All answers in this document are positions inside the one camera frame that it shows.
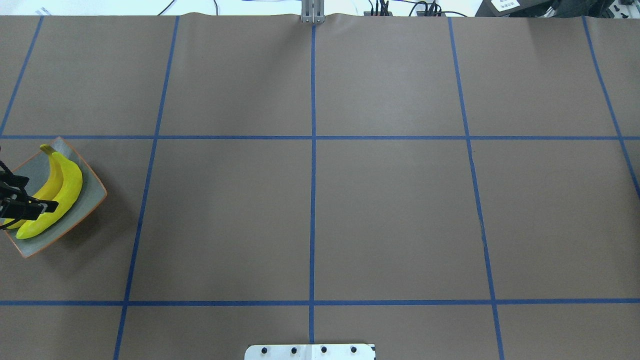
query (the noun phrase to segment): yellow banana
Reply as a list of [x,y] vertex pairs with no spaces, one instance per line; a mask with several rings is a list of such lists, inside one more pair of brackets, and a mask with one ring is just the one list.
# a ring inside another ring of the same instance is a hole
[[[40,200],[53,200],[53,198],[60,192],[60,188],[62,187],[62,170],[60,169],[60,164],[51,156],[50,153],[45,151],[43,147],[47,147],[48,145],[41,145],[40,150],[44,151],[47,154],[47,158],[49,159],[49,178],[47,182],[42,185],[42,187],[33,194],[33,197]],[[8,224],[13,219],[6,219],[4,221],[5,224]],[[20,220],[17,223],[8,227],[8,229],[17,229],[22,226],[27,220]]]
[[60,164],[63,178],[62,187],[60,192],[53,198],[53,201],[58,202],[58,207],[52,213],[40,214],[36,220],[27,220],[15,235],[18,239],[32,238],[55,224],[76,202],[80,195],[80,190],[82,190],[82,172],[76,163],[65,158],[64,155],[55,151],[51,146],[43,145],[40,148],[47,154],[51,154],[54,160]]

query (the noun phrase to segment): gray table surface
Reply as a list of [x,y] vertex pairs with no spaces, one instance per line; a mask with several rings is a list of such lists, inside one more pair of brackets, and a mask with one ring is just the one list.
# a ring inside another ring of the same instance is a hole
[[0,358],[637,359],[639,30],[0,18],[0,157],[61,135],[109,191],[0,241]]

